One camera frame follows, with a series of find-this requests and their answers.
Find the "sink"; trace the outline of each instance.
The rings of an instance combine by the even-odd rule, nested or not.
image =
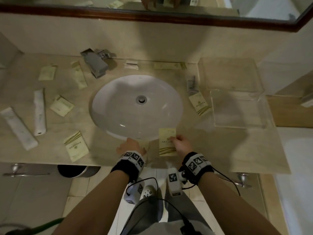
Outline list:
[[[148,75],[129,75],[104,85],[92,101],[91,117],[113,137],[152,141],[159,128],[176,128],[182,100],[168,83]]]

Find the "sink drain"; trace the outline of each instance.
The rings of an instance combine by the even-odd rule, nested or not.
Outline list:
[[[147,102],[147,98],[144,95],[139,95],[136,98],[136,102],[139,105],[143,105],[143,104],[145,104]]]

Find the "countertop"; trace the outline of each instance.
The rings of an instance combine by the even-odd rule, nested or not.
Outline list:
[[[80,61],[88,87],[78,90],[71,78],[72,61]],[[159,78],[179,93],[184,107],[182,118],[177,126],[177,134],[186,135],[194,150],[203,153],[217,169],[223,167],[233,172],[251,173],[290,173],[283,147],[275,128],[265,99],[262,103],[268,109],[266,129],[239,129],[214,127],[212,112],[199,117],[186,93],[186,78],[197,76],[200,89],[210,104],[209,91],[202,89],[203,79],[198,74],[197,64],[188,64],[187,70],[155,70],[153,62],[139,61],[139,70],[124,69],[122,59],[109,59],[110,70],[106,75],[95,79],[80,57],[59,55],[25,54],[18,57],[8,68],[0,88],[0,110],[13,107],[31,132],[34,130],[33,91],[45,88],[47,132],[37,136],[39,145],[26,151],[0,117],[0,162],[77,164],[113,166],[119,158],[115,149],[122,142],[100,130],[89,115],[89,107],[96,92],[113,79],[126,75],[151,75]],[[41,67],[58,66],[53,81],[38,81]],[[54,97],[59,94],[75,107],[65,117],[49,109]],[[64,139],[81,131],[89,148],[89,154],[72,163]],[[166,168],[166,161],[178,163],[177,157],[160,157],[159,141],[149,144],[147,166]]]

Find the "wristband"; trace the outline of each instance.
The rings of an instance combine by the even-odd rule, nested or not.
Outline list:
[[[112,171],[121,170],[129,175],[129,182],[137,181],[143,167],[145,166],[145,160],[139,152],[127,151],[119,159],[117,164],[112,168]]]
[[[211,163],[202,155],[195,152],[187,154],[182,162],[180,171],[185,171],[185,177],[193,184],[198,184],[205,172],[214,172]]]

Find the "forearm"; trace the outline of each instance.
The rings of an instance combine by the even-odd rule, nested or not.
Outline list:
[[[214,173],[203,174],[198,187],[225,235],[280,235],[265,217]]]
[[[123,171],[111,172],[68,214],[53,235],[107,234],[128,180]]]

